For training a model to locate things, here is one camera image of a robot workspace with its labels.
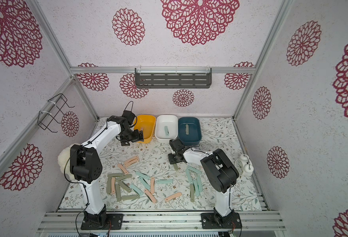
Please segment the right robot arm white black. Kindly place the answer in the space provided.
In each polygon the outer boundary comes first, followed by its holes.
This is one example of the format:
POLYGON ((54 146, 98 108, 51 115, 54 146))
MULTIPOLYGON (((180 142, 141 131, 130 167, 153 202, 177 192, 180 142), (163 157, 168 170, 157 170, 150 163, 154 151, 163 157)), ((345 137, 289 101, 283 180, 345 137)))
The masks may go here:
POLYGON ((236 185, 239 173, 229 157, 221 149, 204 152, 185 146, 179 139, 169 141, 170 164, 191 163, 202 166, 209 183, 216 191, 215 215, 220 218, 231 217, 232 187, 236 185))

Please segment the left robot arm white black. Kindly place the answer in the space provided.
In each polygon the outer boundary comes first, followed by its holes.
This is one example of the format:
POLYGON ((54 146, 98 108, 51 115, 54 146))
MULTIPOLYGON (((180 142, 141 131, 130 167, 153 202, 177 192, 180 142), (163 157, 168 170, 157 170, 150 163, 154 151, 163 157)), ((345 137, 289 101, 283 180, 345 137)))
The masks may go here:
POLYGON ((102 129, 88 141, 70 148, 69 170, 82 188, 86 213, 99 215, 105 209, 99 184, 103 171, 99 154, 113 139, 120 141, 122 146, 143 141, 143 132, 133 130, 135 124, 136 115, 125 110, 121 116, 110 116, 102 129))

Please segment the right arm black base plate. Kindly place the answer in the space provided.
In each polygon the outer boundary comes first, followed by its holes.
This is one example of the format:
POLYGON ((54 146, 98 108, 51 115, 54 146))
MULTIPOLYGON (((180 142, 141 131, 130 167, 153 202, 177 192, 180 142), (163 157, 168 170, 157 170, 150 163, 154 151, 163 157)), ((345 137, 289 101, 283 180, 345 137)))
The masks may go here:
POLYGON ((225 217, 217 213, 201 213, 201 224, 203 229, 242 229, 240 215, 236 212, 225 217))

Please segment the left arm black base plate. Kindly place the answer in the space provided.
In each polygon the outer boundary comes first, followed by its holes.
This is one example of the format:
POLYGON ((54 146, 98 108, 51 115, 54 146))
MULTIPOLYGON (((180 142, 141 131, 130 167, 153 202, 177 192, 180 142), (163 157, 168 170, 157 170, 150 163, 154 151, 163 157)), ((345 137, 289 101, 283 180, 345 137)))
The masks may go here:
POLYGON ((85 212, 80 230, 120 230, 123 214, 89 214, 85 212))

